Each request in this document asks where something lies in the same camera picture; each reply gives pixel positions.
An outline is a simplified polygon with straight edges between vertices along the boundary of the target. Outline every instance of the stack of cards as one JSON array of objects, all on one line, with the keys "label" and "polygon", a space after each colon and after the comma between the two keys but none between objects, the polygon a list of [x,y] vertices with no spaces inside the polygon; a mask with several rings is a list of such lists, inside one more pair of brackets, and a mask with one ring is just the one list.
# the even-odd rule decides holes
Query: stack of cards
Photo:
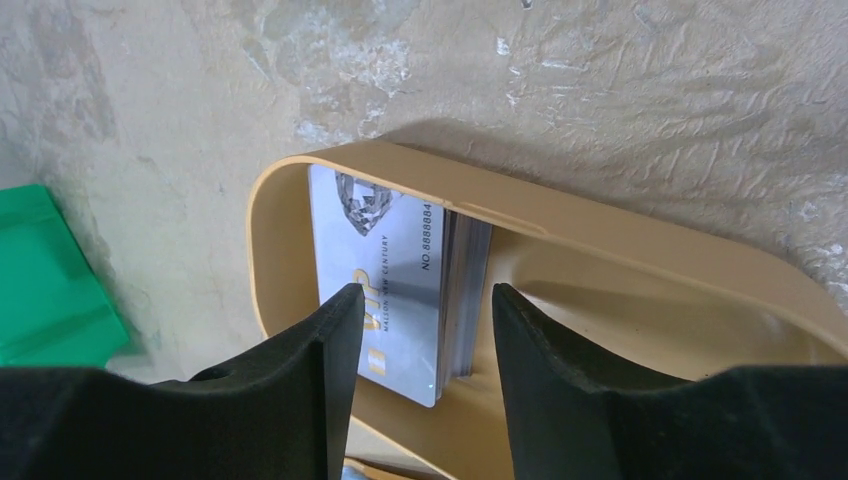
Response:
[{"label": "stack of cards", "polygon": [[471,374],[491,225],[320,165],[309,187],[321,302],[365,291],[359,374],[434,406]]}]

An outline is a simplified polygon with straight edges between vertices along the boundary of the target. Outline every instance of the green object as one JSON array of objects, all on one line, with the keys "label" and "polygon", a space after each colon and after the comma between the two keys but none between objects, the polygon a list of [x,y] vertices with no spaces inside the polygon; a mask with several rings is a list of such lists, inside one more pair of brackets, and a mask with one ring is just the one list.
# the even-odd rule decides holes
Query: green object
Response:
[{"label": "green object", "polygon": [[129,337],[47,189],[0,191],[0,365],[106,365]]}]

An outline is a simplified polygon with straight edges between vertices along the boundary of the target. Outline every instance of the plastic tray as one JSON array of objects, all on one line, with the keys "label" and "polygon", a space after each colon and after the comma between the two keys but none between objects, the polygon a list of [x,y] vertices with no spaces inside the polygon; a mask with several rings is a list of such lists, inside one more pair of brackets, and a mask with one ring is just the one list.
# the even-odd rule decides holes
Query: plastic tray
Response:
[{"label": "plastic tray", "polygon": [[745,245],[382,142],[283,159],[248,212],[257,318],[274,335],[318,306],[307,168],[317,163],[495,225],[473,375],[433,409],[359,379],[353,416],[460,479],[512,478],[491,288],[630,360],[687,379],[739,364],[846,363],[848,319],[815,282]]}]

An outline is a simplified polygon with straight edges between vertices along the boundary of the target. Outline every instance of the textured wall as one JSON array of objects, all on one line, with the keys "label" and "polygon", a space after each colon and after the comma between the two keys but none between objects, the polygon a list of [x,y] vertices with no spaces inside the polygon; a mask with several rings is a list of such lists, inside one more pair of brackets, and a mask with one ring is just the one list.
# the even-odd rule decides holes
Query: textured wall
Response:
[{"label": "textured wall", "polygon": [[259,340],[259,172],[382,134],[756,245],[848,307],[840,0],[2,8],[0,162],[58,195],[150,353],[116,363],[138,378]]}]

